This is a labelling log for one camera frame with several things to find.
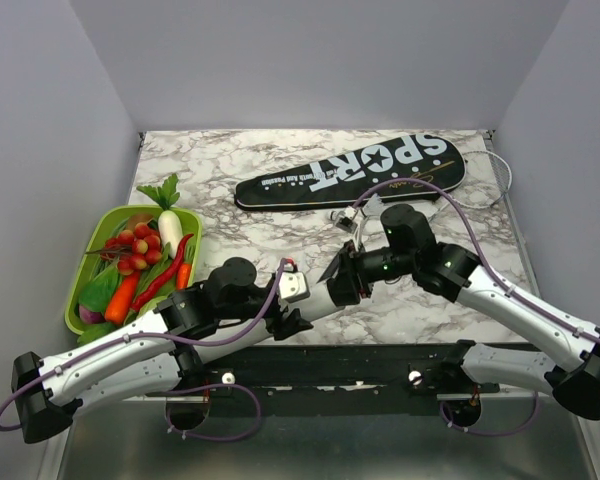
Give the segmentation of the white shuttlecock tube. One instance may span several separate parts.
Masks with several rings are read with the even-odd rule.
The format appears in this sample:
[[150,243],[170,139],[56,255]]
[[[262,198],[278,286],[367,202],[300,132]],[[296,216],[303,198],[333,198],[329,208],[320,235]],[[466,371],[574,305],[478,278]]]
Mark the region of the white shuttlecock tube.
[[310,296],[295,303],[281,301],[278,287],[264,319],[261,320],[254,332],[259,335],[258,341],[273,339],[283,341],[313,328],[313,323],[340,310],[327,291],[325,282],[309,284]]

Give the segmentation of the white plastic shuttlecock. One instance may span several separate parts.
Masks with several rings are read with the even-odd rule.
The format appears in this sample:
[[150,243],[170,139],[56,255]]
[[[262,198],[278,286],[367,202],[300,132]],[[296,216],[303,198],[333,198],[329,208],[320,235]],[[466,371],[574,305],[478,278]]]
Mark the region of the white plastic shuttlecock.
[[379,216],[383,210],[384,203],[377,193],[370,196],[361,208],[361,212],[365,217]]

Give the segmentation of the black sport racket bag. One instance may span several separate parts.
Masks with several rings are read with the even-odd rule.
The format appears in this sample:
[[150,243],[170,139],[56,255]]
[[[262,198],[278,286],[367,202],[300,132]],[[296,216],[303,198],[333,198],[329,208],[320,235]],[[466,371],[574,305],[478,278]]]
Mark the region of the black sport racket bag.
[[393,179],[395,184],[378,192],[385,202],[436,199],[436,192],[405,179],[450,192],[465,176],[465,161],[449,140],[409,134],[243,181],[236,186],[234,204],[253,212],[347,207],[366,190]]

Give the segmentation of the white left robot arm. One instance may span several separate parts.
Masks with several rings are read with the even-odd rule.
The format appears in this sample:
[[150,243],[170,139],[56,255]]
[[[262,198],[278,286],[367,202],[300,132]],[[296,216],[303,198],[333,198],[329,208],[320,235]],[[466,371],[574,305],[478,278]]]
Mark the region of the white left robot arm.
[[55,356],[18,356],[10,402],[25,443],[62,433],[100,403],[173,389],[192,394],[201,385],[200,366],[310,328],[302,308],[314,289],[292,261],[282,261],[264,288],[255,278],[254,265],[234,257],[206,280],[84,346]]

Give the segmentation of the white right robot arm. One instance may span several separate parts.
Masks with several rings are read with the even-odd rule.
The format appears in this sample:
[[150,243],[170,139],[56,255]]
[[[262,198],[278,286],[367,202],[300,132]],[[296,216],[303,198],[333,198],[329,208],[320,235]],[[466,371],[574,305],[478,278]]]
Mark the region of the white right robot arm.
[[440,367],[447,389],[460,392],[474,382],[518,386],[600,420],[600,325],[516,287],[466,248],[437,241],[426,217],[409,205],[389,207],[380,221],[387,246],[367,251],[348,241],[323,273],[336,306],[357,305],[375,283],[409,276],[424,291],[491,317],[535,347],[465,342],[462,356]]

